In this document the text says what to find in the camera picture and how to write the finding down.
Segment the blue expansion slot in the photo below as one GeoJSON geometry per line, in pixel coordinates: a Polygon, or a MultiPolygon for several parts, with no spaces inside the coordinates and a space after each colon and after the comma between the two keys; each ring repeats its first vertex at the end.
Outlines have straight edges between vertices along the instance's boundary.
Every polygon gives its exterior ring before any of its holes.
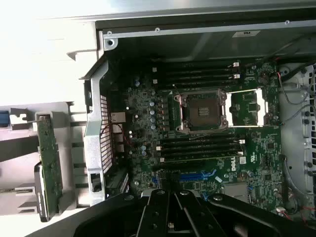
{"type": "Polygon", "coordinates": [[[189,181],[206,181],[211,177],[215,176],[216,172],[213,173],[191,173],[191,174],[181,174],[179,177],[180,182],[189,182],[189,181]]]}

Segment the green motherboard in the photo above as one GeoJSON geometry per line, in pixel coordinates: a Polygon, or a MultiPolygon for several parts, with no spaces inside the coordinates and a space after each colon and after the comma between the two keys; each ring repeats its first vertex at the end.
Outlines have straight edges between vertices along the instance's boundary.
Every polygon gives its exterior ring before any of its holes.
{"type": "Polygon", "coordinates": [[[202,198],[222,193],[267,211],[284,199],[277,69],[272,63],[230,65],[166,65],[153,69],[124,92],[126,148],[131,190],[187,189],[202,198]],[[228,92],[263,89],[269,124],[228,127],[209,133],[175,130],[173,96],[220,89],[228,92]],[[181,174],[213,173],[206,181],[180,182],[181,174]]]}

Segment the CPU socket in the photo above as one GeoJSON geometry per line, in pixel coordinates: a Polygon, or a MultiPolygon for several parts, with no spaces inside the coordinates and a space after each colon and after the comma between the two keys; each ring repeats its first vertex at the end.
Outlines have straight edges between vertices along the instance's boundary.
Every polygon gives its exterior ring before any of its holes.
{"type": "Polygon", "coordinates": [[[209,133],[229,127],[227,94],[220,90],[182,92],[173,96],[175,130],[184,134],[209,133]]]}

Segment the metal socket cover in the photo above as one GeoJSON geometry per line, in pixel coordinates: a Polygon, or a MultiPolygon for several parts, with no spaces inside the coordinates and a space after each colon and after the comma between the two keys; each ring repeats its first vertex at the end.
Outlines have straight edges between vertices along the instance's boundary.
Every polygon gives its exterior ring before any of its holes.
{"type": "Polygon", "coordinates": [[[228,127],[263,127],[269,124],[268,101],[263,89],[248,89],[226,94],[225,118],[228,127]]]}

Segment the grey parts rack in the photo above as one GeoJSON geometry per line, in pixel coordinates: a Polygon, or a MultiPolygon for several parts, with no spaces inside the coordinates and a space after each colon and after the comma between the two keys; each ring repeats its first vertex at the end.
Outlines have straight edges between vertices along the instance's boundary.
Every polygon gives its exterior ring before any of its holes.
{"type": "Polygon", "coordinates": [[[37,114],[51,115],[59,149],[63,196],[60,216],[66,210],[87,207],[88,175],[83,148],[87,122],[83,102],[52,102],[0,106],[10,124],[0,128],[0,216],[38,214],[34,167],[40,161],[37,114]]]}

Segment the silver disk bay cage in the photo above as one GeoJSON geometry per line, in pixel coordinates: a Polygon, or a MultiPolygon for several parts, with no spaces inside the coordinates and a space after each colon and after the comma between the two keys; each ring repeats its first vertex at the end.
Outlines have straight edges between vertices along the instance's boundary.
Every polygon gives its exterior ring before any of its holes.
{"type": "Polygon", "coordinates": [[[287,214],[316,232],[316,65],[283,80],[279,104],[281,160],[289,191],[287,214]]]}

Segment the open black PC case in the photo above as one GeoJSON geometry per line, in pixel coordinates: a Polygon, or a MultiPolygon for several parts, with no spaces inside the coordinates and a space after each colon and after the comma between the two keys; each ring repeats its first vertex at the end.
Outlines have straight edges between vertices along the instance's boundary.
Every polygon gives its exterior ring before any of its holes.
{"type": "MultiPolygon", "coordinates": [[[[87,124],[84,134],[85,164],[89,178],[90,211],[95,217],[150,196],[131,190],[130,160],[126,148],[124,92],[153,69],[166,65],[230,65],[245,67],[272,63],[279,90],[300,69],[316,65],[316,0],[302,6],[268,10],[220,12],[97,21],[103,55],[85,76],[87,124]]],[[[316,232],[290,220],[285,207],[289,195],[282,165],[283,199],[273,223],[282,237],[308,237],[316,232]]],[[[170,193],[167,236],[195,237],[181,212],[175,193],[187,189],[162,189],[170,193]]],[[[197,198],[198,192],[191,191],[197,198]]]]}

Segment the blue disk caddy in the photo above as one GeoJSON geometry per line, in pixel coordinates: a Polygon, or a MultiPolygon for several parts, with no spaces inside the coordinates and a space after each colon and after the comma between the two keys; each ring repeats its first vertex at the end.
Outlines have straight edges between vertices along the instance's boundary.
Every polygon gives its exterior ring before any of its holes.
{"type": "Polygon", "coordinates": [[[0,111],[0,128],[6,128],[10,124],[9,112],[0,111]]]}

